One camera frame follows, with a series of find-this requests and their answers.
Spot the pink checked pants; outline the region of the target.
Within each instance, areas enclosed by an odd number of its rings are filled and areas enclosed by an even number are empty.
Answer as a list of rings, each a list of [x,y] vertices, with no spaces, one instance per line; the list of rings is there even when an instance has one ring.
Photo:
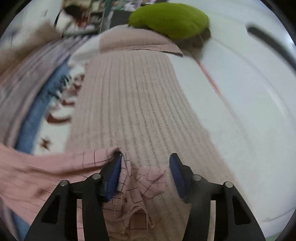
[[[1,198],[32,223],[60,181],[83,181],[110,163],[120,147],[32,156],[1,146]],[[144,201],[165,190],[163,168],[137,168],[123,153],[116,193],[103,205],[108,234],[119,240],[145,237],[154,222]]]

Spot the striped fleece bed blanket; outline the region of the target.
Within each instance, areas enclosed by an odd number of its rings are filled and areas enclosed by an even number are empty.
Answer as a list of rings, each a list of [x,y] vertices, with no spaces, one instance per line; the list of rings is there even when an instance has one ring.
[[[30,227],[22,199],[30,175],[22,160],[62,153],[84,67],[75,65],[88,36],[55,40],[1,75],[1,240],[23,240]]]

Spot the pink ribbed knit pillow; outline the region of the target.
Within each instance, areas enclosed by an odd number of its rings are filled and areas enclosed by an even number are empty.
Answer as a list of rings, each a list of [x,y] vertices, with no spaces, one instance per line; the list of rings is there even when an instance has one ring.
[[[104,204],[108,233],[122,240],[181,240],[190,206],[178,196],[169,167],[183,164],[210,182],[232,173],[185,97],[165,53],[100,54],[86,70],[66,150],[121,147],[130,183]]]

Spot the white headboard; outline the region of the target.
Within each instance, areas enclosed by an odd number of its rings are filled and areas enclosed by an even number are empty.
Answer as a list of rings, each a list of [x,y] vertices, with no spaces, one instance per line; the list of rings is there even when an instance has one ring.
[[[209,16],[212,37],[200,63],[180,71],[181,86],[264,235],[276,235],[295,210],[295,70],[248,28],[291,57],[293,41],[261,1],[187,4]]]

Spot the green plush toy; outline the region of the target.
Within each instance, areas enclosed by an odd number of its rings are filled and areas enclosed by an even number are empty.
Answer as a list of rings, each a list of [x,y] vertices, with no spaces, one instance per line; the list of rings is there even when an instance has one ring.
[[[133,11],[128,25],[156,31],[172,40],[182,40],[204,32],[210,20],[203,11],[193,6],[166,2],[149,4]]]

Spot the dark desk with clutter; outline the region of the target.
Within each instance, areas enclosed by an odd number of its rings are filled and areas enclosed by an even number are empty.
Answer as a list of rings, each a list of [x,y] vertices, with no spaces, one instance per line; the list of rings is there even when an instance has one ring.
[[[54,27],[63,36],[97,35],[126,25],[130,14],[159,1],[62,1]]]

